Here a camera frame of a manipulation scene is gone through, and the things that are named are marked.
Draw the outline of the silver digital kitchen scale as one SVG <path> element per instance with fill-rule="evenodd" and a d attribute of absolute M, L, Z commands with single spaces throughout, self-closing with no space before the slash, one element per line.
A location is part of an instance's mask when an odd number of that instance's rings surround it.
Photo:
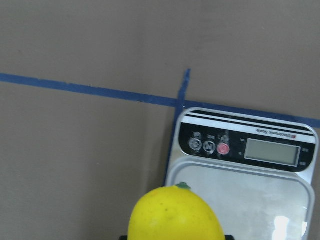
<path fill-rule="evenodd" d="M 309 125 L 193 107 L 177 119 L 165 184 L 186 183 L 235 240 L 306 240 L 318 149 Z"/>

